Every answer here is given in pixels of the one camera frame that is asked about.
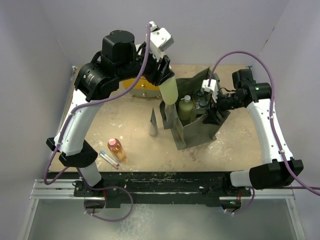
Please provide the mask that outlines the clear square bottle front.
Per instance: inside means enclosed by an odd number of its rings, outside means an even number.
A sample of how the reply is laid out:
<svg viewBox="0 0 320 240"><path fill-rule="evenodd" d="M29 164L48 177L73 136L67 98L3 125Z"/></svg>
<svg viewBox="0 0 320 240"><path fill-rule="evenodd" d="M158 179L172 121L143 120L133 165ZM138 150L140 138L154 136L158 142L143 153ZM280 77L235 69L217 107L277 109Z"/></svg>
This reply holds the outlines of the clear square bottle front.
<svg viewBox="0 0 320 240"><path fill-rule="evenodd" d="M193 94L193 101L199 103L201 101L206 101L205 94L201 90L196 90Z"/></svg>

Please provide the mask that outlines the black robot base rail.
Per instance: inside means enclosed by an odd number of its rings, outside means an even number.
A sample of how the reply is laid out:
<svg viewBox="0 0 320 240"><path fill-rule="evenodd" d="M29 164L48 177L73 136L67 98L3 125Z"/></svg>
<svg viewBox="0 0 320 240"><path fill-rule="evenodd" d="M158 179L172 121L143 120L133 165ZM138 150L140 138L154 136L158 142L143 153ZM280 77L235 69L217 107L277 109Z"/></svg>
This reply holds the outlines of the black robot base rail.
<svg viewBox="0 0 320 240"><path fill-rule="evenodd" d="M231 184L228 171L106 171L92 187L77 172L49 172L48 182L70 180L72 195L87 200L105 200L105 207L122 204L205 205L239 208L242 197L250 197L248 187Z"/></svg>

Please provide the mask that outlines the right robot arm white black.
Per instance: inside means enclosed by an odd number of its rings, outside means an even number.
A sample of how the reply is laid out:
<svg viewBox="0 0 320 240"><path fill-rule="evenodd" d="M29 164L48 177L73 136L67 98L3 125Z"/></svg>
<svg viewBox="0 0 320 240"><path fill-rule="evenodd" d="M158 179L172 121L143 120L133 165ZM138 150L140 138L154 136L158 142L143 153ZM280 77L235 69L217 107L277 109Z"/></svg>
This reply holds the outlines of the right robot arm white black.
<svg viewBox="0 0 320 240"><path fill-rule="evenodd" d="M275 104L271 101L272 88L269 83L257 83L250 69L241 69L232 74L234 90L223 94L218 80L205 79L201 91L209 93L206 108L207 117L203 124L222 125L231 110L246 108L257 132L262 164L249 170L232 171L228 180L222 183L222 190L228 196L235 195L240 187L256 190L289 186L299 175L303 162L295 159L283 137Z"/></svg>

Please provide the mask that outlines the green pump lotion bottle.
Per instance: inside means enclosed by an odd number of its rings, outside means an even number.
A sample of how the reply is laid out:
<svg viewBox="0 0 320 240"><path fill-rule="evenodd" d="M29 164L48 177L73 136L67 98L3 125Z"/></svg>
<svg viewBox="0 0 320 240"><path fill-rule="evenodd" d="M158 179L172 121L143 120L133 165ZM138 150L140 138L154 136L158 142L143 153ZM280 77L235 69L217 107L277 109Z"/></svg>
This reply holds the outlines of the green pump lotion bottle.
<svg viewBox="0 0 320 240"><path fill-rule="evenodd" d="M194 103L190 95L185 95L178 103L177 114L181 121L188 121L193 112Z"/></svg>

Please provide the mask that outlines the orange bottle pink cap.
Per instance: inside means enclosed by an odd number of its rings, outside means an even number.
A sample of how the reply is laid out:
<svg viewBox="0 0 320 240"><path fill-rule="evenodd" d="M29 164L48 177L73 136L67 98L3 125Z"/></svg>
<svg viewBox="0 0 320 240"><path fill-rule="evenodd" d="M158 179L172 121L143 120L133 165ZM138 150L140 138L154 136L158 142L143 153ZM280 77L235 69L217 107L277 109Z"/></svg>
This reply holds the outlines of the orange bottle pink cap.
<svg viewBox="0 0 320 240"><path fill-rule="evenodd" d="M127 160L127 155L118 139L116 138L109 139L107 143L107 147L118 162L124 163Z"/></svg>

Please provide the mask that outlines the green bottle white flip cap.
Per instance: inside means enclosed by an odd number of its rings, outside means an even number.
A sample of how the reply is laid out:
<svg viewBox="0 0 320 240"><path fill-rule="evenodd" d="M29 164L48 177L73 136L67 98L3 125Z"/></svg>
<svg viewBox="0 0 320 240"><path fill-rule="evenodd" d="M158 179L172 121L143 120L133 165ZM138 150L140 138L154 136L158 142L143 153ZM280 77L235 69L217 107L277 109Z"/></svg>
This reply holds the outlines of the green bottle white flip cap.
<svg viewBox="0 0 320 240"><path fill-rule="evenodd" d="M174 76L168 78L158 87L165 104L173 105L176 103L179 93L176 78Z"/></svg>

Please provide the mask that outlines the clear square bottle black label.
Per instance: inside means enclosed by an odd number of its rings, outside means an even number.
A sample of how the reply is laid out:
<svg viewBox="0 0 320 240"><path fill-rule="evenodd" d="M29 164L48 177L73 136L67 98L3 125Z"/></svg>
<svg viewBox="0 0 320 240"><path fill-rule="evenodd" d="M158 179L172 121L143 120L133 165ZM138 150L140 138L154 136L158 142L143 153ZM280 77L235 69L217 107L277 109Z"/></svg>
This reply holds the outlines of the clear square bottle black label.
<svg viewBox="0 0 320 240"><path fill-rule="evenodd" d="M196 115L203 115L206 113L207 102L205 100L200 100L195 103L195 113Z"/></svg>

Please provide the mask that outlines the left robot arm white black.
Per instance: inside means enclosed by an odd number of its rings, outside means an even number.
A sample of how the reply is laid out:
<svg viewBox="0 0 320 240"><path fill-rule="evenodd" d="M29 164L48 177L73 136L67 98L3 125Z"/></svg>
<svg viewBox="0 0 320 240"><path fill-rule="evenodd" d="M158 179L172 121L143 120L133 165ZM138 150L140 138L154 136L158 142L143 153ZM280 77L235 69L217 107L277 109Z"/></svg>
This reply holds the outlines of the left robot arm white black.
<svg viewBox="0 0 320 240"><path fill-rule="evenodd" d="M46 143L65 168L78 170L91 196L103 191L102 176L96 165L98 154L85 140L97 112L104 103L116 99L113 92L121 81L133 79L137 83L141 77L159 88L165 104L175 104L178 87L165 53L173 42L165 28L152 24L147 26L145 42L140 46L136 46L131 32L114 30L103 38L101 50L80 68L63 125Z"/></svg>

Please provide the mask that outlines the green canvas bag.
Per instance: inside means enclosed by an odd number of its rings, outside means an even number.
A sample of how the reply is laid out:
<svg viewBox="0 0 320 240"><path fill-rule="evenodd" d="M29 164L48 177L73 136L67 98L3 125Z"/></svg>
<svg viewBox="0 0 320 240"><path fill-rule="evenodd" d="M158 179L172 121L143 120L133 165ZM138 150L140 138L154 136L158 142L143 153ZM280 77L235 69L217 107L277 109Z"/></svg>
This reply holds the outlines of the green canvas bag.
<svg viewBox="0 0 320 240"><path fill-rule="evenodd" d="M178 150L183 150L198 145L211 142L216 139L222 125L203 124L205 114L196 115L195 111L191 114L191 119L187 121L180 120L178 117L178 105L180 100L189 95L193 98L196 90L200 90L202 81L207 80L211 70L206 68L193 77L177 78L178 100L174 105L166 105L163 101L159 105L163 127L165 130L171 130L174 142Z"/></svg>

